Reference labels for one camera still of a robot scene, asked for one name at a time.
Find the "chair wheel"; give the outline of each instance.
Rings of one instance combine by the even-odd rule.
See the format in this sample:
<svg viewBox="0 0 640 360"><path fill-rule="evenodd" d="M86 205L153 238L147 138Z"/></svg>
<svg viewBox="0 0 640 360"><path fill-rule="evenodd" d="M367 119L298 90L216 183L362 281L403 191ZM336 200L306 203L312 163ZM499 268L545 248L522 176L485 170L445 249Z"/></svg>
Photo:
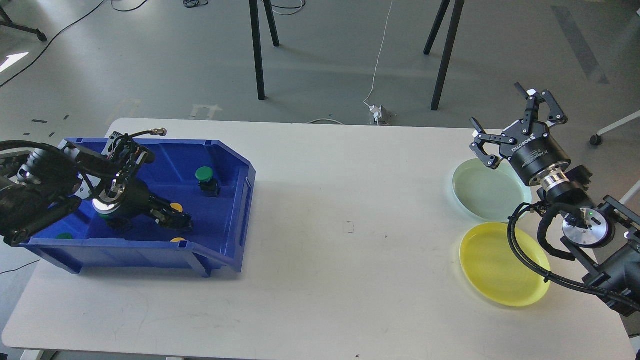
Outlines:
<svg viewBox="0 0 640 360"><path fill-rule="evenodd" d="M590 143L591 145L594 145L594 146L598 146L598 145L600 145L600 144L602 143L602 136L600 136L600 135L598 135L598 134L593 135L593 136L589 139L589 143Z"/></svg>
<svg viewBox="0 0 640 360"><path fill-rule="evenodd" d="M38 30L38 32L36 33L36 35L38 36L38 40L45 42L47 41L47 36L44 35L40 30Z"/></svg>

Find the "black metal leg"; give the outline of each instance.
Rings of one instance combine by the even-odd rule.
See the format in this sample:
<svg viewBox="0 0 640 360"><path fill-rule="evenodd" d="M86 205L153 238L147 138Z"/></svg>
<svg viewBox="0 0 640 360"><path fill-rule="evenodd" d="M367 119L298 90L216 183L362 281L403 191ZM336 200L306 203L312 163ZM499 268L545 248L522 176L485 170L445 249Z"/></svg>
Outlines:
<svg viewBox="0 0 640 360"><path fill-rule="evenodd" d="M278 30L276 30L276 21L273 18L271 0L264 0L264 9L267 11L267 21L269 22L269 30L271 30L273 46L278 47L280 46L280 40L278 39Z"/></svg>
<svg viewBox="0 0 640 360"><path fill-rule="evenodd" d="M442 54L442 61L440 62L440 70L438 71L438 79L436 80L436 90L433 92L433 99L431 100L432 110L437 110L438 105L440 105L440 96L442 95L444 80L447 77L451 51L453 50L453 43L456 41L458 24L460 23L460 15L462 15L462 6L464 6L464 4L465 0L456 0L453 4L453 14L451 15L451 24L449 25L447 41L444 45L444 53Z"/></svg>
<svg viewBox="0 0 640 360"><path fill-rule="evenodd" d="M251 33L253 36L253 58L255 60L255 80L258 83L258 100L264 100L264 74L262 73L262 48L260 47L260 19L258 0L249 0L251 12Z"/></svg>
<svg viewBox="0 0 640 360"><path fill-rule="evenodd" d="M40 41L47 41L47 37L42 32L40 32L40 29L27 28L26 26L22 26L14 23L11 20L11 18L9 18L9 15L7 15L6 12L4 12L4 9L2 9L2 6L0 6L0 17L2 18L2 20L0 20L0 26L6 26L7 28L12 28L20 31L25 31L27 33L36 34L38 35L38 39Z"/></svg>
<svg viewBox="0 0 640 360"><path fill-rule="evenodd" d="M440 30L440 25L442 25L442 20L444 19L444 15L447 12L447 9L449 8L450 2L451 0L442 0L442 2L440 3L440 9L438 10L438 14L436 15L436 20L434 21L431 32L429 33L429 40L427 40L427 44L424 46L425 55L428 55L431 52L433 42L436 40L438 30Z"/></svg>

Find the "yellow plate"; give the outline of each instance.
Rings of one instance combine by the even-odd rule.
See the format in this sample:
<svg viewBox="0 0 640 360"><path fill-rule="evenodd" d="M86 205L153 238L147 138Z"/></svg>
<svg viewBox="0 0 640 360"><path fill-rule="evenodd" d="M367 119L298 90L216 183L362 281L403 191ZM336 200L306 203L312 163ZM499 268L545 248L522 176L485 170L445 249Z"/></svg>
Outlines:
<svg viewBox="0 0 640 360"><path fill-rule="evenodd" d="M518 244L538 265L549 270L545 251L516 229ZM507 306L528 306L542 299L549 283L516 258L507 240L507 225L487 223L471 229L460 245L460 264L467 279L485 297Z"/></svg>

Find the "black hose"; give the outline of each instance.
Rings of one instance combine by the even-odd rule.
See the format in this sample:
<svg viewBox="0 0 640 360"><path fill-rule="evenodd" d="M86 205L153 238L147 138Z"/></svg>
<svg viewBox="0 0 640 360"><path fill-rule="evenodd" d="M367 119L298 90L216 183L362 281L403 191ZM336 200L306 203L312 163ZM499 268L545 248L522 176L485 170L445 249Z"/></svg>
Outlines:
<svg viewBox="0 0 640 360"><path fill-rule="evenodd" d="M614 300L628 307L631 307L635 311L640 311L640 304L626 298L624 295L620 293L616 293L607 289L599 288L597 286L590 286L587 284L583 284L581 282L567 279L565 277L562 277L560 275L557 275L551 272L550 270L543 268L542 266L539 266L529 256L527 256L527 254L525 254L525 252L522 250L522 248L520 248L518 244L518 239L516 238L515 229L516 229L516 223L518 222L518 219L533 208L534 206L531 204L526 204L526 203L521 204L513 212L513 215L509 217L509 223L507 225L507 239L509 242L509 246L511 247L511 251L513 251L513 254L516 256L516 258L518 258L518 260L520 260L520 262L522 262L527 268L531 269L536 274L542 276L545 282L551 281L555 284L558 284L562 287L565 287L571 290L579 291L581 293L587 293L590 295L596 295L601 299Z"/></svg>
<svg viewBox="0 0 640 360"><path fill-rule="evenodd" d="M551 223L554 221L554 218L558 214L560 214L560 211L569 213L571 214L571 216L574 216L576 218L579 218L582 216L582 212L580 211L580 208L578 208L577 206L571 206L568 204L563 204L561 202L557 204L553 204L547 210L544 216L542 216L542 220L540 220L540 225L538 226L538 243L540 244L540 246L542 246L543 249L545 249L545 251L549 253L549 255L555 256L556 258L560 258L563 260L574 261L575 256L573 256L572 253L558 250L553 246L551 246L551 244L549 244L549 242L547 241L547 231L549 230L549 226L551 226Z"/></svg>
<svg viewBox="0 0 640 360"><path fill-rule="evenodd" d="M84 172L85 174L89 174L89 175L92 175L92 176L95 176L95 177L99 177L101 179L113 179L114 178L113 174L103 174L103 173L100 173L100 172L95 172L95 171L92 171L90 169L87 169L86 167L84 167L84 165L76 163L71 158L69 158L67 155L62 153L59 148L57 148L57 147L55 147L53 145L49 145L48 143L37 143L37 142L30 142L30 141L26 141L26 140L6 140L6 141L3 141L3 142L0 142L0 151L7 151L7 150L13 150L13 149L22 149L22 148L34 148L34 149L41 149L41 150L49 151L49 152L51 152L53 154L57 154L60 157L60 159L62 159L63 161L67 161L67 162L73 164L74 168L78 172Z"/></svg>

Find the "black cable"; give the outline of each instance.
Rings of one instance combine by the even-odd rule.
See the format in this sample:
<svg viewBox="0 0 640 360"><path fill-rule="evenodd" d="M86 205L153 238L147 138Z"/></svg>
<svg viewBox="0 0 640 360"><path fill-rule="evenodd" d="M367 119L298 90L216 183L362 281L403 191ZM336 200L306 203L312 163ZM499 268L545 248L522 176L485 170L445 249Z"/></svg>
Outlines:
<svg viewBox="0 0 640 360"><path fill-rule="evenodd" d="M98 10L98 8L100 6L102 6L102 4L104 4L106 0L102 0L100 2L100 4L98 4L98 6L96 6L93 10L91 10L88 14L86 14L85 16L81 17L80 19L76 20L75 22L73 22L71 25L67 26L66 28L60 30L59 33L56 34L56 36L54 36L51 41L47 44L47 46L45 46L44 50L42 50L42 52L40 53L40 55L38 55L37 58L35 58L35 60L33 60L29 65L27 65L27 67L25 67L24 69L20 70L20 72L18 72L16 75L12 76L9 80L5 81L4 83L2 83L2 85L0 85L0 88L2 88L3 86L7 85L9 83L9 81L17 78L18 75L22 74L23 72L25 72L28 68L30 68L36 61L38 61L38 59L44 54L44 52L49 48L49 46L51 46L51 44L53 44L53 40L55 40L60 34L62 34L65 30L67 30L68 28L72 27L73 25L76 25L78 22L82 21L85 17L91 15L95 10Z"/></svg>
<svg viewBox="0 0 640 360"><path fill-rule="evenodd" d="M120 9L116 9L115 6L113 6L113 0L111 0L111 7L117 12L128 13L128 12L132 12L133 10L137 10L137 9L141 8L147 1L148 0L144 0L140 5L136 6L133 9L120 10Z"/></svg>
<svg viewBox="0 0 640 360"><path fill-rule="evenodd" d="M103 174L100 172L92 171L86 168L84 165L76 163L75 161L71 160L68 156L60 152L60 150L57 147L53 145L49 145L48 143L37 143L37 142L30 142L26 140L6 140L6 141L0 142L0 151L20 149L20 148L35 148L35 149L42 149L45 151L55 153L59 155L60 158L63 159L64 161L68 161L71 164L73 164L73 166L79 172L84 172L86 174L99 177L101 179L113 179L114 177L112 174Z"/></svg>
<svg viewBox="0 0 640 360"><path fill-rule="evenodd" d="M185 8L197 8L198 6L208 5L209 2L201 3L200 0L182 0L182 4Z"/></svg>
<svg viewBox="0 0 640 360"><path fill-rule="evenodd" d="M29 266L29 265L31 265L31 264L35 264L35 263L37 263L38 261L40 261L40 259L37 259L36 261L32 261L32 262L30 262L30 263L28 263L28 264L26 264L26 265L22 265L22 266L20 266L20 267L19 267L19 268L17 268L17 269L7 270L7 271L0 272L0 275L2 275L2 274L6 274L6 273L8 273L8 272L18 271L18 270L20 270L21 268L27 267L27 266Z"/></svg>
<svg viewBox="0 0 640 360"><path fill-rule="evenodd" d="M575 260L575 256L572 253L567 251L561 251L549 244L547 241L547 231L553 223L554 218L560 214L560 211L564 211L573 215L576 218L579 218L581 215L580 208L577 206L571 206L567 204L557 203L552 205L547 209L547 212L542 216L542 220L540 220L540 226L538 226L538 243L542 246L545 251L549 253L551 256L555 256L556 258L560 258L563 260L573 261Z"/></svg>
<svg viewBox="0 0 640 360"><path fill-rule="evenodd" d="M91 196L93 196L93 194L95 194L95 188L93 187L93 184L91 184L91 180L84 172L80 171L79 173L80 173L80 176L82 176L86 185L89 187L89 192L91 193Z"/></svg>
<svg viewBox="0 0 640 360"><path fill-rule="evenodd" d="M141 136L141 135L147 135L147 134L153 134L153 133L154 133L153 130L144 130L144 131L140 131L139 133L133 133L129 135L129 138L137 138L138 136Z"/></svg>
<svg viewBox="0 0 640 360"><path fill-rule="evenodd" d="M271 4L271 7L272 7L272 8L278 8L278 9L284 9L284 10L297 10L297 9L302 9L302 8L304 8L306 4L307 4L307 0L304 0L304 2L302 2L302 4L301 4L301 5L299 5L299 6L295 6L295 7L290 7L290 8L288 8L288 7L286 7L286 6L278 6L278 5L274 5L274 4Z"/></svg>
<svg viewBox="0 0 640 360"><path fill-rule="evenodd" d="M518 222L518 219L522 215L524 215L529 210L534 209L537 205L538 204L532 205L532 204L523 203L519 207L517 207L516 210L513 212L513 215L509 217L509 224L507 225L507 238L509 241L509 246L511 247L511 250L513 251L513 254L516 256L516 258L518 258L518 260L520 260L520 262L522 262L527 268L531 269L533 272L542 276L545 282L551 281L555 284L558 284L560 286L563 286L571 290L579 291L581 293L587 293L591 295L596 295L597 297L603 297L605 299L615 300L619 303L622 303L624 305L631 307L636 311L640 311L640 305L638 303L626 298L624 295L620 293L616 293L614 291L599 288L597 286L590 286L587 284L582 284L581 282L567 279L565 277L562 277L560 275L557 275L551 272L550 270L543 268L542 266L539 266L529 256L527 256L527 254L520 248L518 244L518 240L516 238L516 233L515 233L516 223Z"/></svg>
<svg viewBox="0 0 640 360"><path fill-rule="evenodd" d="M122 152L122 149L120 146L120 143L122 142L122 140L126 140L126 143L124 143L122 147L129 146L129 143L132 142L129 134L120 135L117 138L115 138L115 140L113 140L113 143L111 143L111 146L109 147L109 155L107 156L108 160L113 161L114 156L119 157L120 153Z"/></svg>

